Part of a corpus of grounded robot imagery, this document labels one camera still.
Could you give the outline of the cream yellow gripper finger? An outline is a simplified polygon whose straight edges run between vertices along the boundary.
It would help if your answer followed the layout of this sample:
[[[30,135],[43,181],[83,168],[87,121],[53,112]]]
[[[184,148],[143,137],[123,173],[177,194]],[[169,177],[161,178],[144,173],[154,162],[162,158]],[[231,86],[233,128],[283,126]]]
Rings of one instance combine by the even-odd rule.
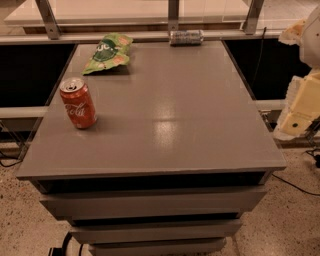
[[[302,135],[320,116],[320,70],[312,69],[301,78],[294,76],[286,93],[285,106],[278,118],[273,136],[292,140]]]

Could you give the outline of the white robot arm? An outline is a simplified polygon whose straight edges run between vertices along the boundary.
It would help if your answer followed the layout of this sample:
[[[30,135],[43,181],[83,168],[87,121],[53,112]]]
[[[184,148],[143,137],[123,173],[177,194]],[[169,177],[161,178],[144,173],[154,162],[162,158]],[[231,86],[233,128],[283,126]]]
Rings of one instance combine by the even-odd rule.
[[[276,139],[292,140],[305,133],[320,116],[320,6],[307,19],[284,30],[279,41],[298,45],[300,61],[311,68],[304,77],[292,77],[284,108],[273,131]]]

